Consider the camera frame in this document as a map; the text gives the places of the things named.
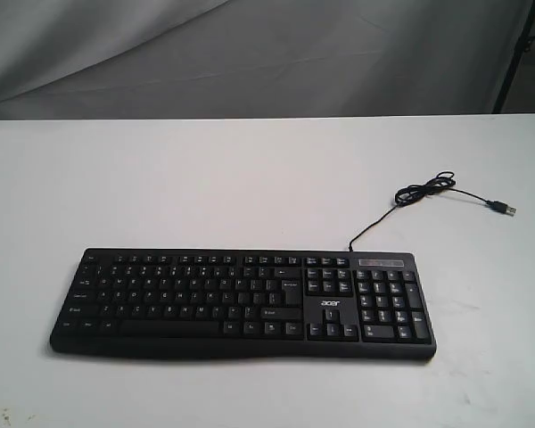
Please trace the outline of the black acer keyboard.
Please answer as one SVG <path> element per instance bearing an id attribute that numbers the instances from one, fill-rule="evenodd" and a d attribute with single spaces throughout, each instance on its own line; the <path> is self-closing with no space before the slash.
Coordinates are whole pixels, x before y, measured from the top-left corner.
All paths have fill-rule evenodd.
<path id="1" fill-rule="evenodd" d="M 87 249 L 50 335 L 117 358 L 427 360 L 437 345 L 400 252 Z"/>

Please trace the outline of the grey backdrop cloth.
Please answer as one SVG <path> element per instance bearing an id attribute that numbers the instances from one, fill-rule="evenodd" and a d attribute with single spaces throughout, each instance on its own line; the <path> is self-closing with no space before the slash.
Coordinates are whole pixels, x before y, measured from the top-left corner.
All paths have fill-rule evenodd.
<path id="1" fill-rule="evenodd" d="M 532 1 L 0 1 L 0 119 L 494 112 Z"/>

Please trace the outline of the black tripod stand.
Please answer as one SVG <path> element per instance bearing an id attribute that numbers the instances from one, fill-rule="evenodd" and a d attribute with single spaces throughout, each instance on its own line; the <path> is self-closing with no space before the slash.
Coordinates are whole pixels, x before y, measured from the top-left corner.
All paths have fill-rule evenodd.
<path id="1" fill-rule="evenodd" d="M 525 16 L 525 21 L 523 23 L 523 28 L 519 34 L 519 37 L 516 39 L 514 45 L 514 50 L 512 53 L 511 61 L 506 70 L 506 75 L 504 76 L 502 85 L 498 91 L 495 103 L 493 105 L 492 114 L 501 114 L 503 108 L 506 104 L 506 100 L 511 89 L 511 86 L 514 83 L 516 73 L 518 71 L 519 65 L 525 53 L 528 53 L 531 50 L 531 45 L 535 40 L 535 37 L 531 34 L 533 23 L 535 21 L 535 0 L 531 2 L 531 7 Z"/>

